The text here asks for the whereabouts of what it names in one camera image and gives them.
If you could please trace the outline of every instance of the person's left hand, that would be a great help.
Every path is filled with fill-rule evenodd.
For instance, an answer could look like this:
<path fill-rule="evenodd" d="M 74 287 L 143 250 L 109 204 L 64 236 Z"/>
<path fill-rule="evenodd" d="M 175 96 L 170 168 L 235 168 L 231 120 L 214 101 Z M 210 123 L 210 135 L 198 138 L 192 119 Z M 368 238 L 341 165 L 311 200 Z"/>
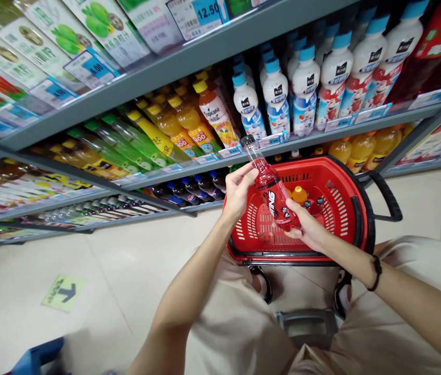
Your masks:
<path fill-rule="evenodd" d="M 259 170 L 248 163 L 226 176 L 226 198 L 223 215 L 238 221 L 247 209 L 248 188 L 253 185 Z"/>

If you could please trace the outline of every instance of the tile floor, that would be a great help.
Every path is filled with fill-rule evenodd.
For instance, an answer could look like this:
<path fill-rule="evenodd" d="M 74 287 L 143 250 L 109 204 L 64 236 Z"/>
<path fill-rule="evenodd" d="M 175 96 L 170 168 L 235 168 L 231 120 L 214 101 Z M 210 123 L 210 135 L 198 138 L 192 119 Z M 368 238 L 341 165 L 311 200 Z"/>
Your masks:
<path fill-rule="evenodd" d="M 388 183 L 405 218 L 377 222 L 377 241 L 404 234 L 441 239 L 441 171 Z M 379 191 L 373 186 L 368 194 L 375 212 L 386 214 Z M 165 289 L 219 215 L 220 210 L 207 211 L 198 219 L 169 218 L 0 247 L 0 374 L 29 347 L 62 335 L 68 337 L 74 374 L 123 374 Z M 60 273 L 85 279 L 69 313 L 40 305 Z M 273 311 L 330 305 L 336 269 L 275 267 L 271 273 L 284 286 Z M 197 365 L 189 346 L 186 373 L 199 373 Z"/>

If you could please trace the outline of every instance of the shopping basket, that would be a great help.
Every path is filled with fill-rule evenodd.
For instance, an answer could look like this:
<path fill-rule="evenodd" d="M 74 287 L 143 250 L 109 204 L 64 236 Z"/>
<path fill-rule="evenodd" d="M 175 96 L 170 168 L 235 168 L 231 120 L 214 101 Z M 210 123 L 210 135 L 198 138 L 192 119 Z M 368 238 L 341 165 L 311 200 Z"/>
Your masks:
<path fill-rule="evenodd" d="M 331 233 L 371 254 L 375 247 L 375 220 L 401 221 L 402 214 L 389 186 L 376 171 L 361 175 L 363 182 L 333 156 L 273 166 L 286 188 L 301 186 L 308 200 L 324 199 L 317 220 Z M 390 216 L 375 215 L 365 191 L 372 180 L 384 197 Z M 330 258 L 311 250 L 300 240 L 274 227 L 268 206 L 257 188 L 248 191 L 247 210 L 237 222 L 228 242 L 231 256 L 243 265 L 336 266 Z"/>

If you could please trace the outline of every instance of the basket handle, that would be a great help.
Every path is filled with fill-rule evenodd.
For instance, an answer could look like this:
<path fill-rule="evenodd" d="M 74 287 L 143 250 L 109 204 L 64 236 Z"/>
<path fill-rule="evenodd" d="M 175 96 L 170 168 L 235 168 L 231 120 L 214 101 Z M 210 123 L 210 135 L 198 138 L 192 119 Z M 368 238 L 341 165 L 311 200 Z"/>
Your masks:
<path fill-rule="evenodd" d="M 396 200 L 396 198 L 394 198 L 393 192 L 387 185 L 384 178 L 377 171 L 370 171 L 365 173 L 365 175 L 369 176 L 372 181 L 375 182 L 386 201 L 387 208 L 389 209 L 390 216 L 373 214 L 374 219 L 393 222 L 401 221 L 403 219 L 403 214 L 401 213 L 401 209 L 399 208 L 398 201 Z"/>

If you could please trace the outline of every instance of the bottle in basket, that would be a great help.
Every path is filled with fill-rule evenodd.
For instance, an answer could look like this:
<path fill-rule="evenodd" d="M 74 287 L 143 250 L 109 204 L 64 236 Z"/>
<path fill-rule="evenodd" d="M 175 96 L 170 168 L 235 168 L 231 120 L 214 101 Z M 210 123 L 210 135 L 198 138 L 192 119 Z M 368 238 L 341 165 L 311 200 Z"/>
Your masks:
<path fill-rule="evenodd" d="M 255 138 L 250 134 L 243 137 L 240 143 L 254 168 L 259 170 L 255 186 L 268 205 L 276 224 L 285 232 L 289 232 L 292 227 L 300 228 L 299 218 L 286 206 L 288 193 L 285 186 L 278 172 L 262 156 Z"/>

